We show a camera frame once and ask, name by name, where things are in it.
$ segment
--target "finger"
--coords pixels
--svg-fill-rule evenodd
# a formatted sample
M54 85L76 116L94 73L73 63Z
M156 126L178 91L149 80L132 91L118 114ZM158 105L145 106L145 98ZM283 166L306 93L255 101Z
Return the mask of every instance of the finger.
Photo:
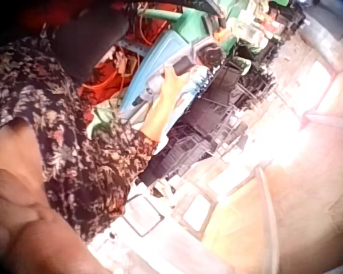
M184 86L185 84L187 84L189 82L190 72L186 72L186 73L182 74L181 76L178 76L178 79Z
M174 71L174 68L171 65L168 65L164 68L164 74L165 80L173 80L177 77L176 72Z

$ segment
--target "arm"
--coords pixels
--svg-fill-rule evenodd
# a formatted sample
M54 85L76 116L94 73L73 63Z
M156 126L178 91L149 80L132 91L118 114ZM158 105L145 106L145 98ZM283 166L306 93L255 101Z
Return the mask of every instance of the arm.
M165 67L165 81L161 95L147 115L141 131L156 142L160 141L163 129L180 97L181 90L189 81L189 73L176 76L172 66Z

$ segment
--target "handle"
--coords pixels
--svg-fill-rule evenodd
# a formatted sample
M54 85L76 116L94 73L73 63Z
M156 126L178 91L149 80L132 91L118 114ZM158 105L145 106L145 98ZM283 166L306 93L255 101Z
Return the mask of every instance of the handle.
M173 65L174 71L176 72L176 76L181 76L184 73L190 71L192 67L194 67L194 63L187 57L183 56L177 63Z

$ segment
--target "dark floral blouse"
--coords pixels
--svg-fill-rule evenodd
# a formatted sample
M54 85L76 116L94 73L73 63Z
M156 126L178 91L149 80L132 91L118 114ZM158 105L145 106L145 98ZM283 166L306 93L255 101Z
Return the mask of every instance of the dark floral blouse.
M157 142L117 120L97 127L89 140L83 115L47 39L0 48L0 127L22 118L34 129L47 199L89 242L124 213L130 185Z

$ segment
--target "hand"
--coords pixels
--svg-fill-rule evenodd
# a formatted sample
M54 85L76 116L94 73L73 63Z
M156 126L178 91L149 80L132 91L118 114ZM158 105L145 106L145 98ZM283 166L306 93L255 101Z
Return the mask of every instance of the hand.
M164 68L165 81L161 86L161 95L167 100L177 100L180 96L183 86L189 81L189 72L177 76L173 66Z

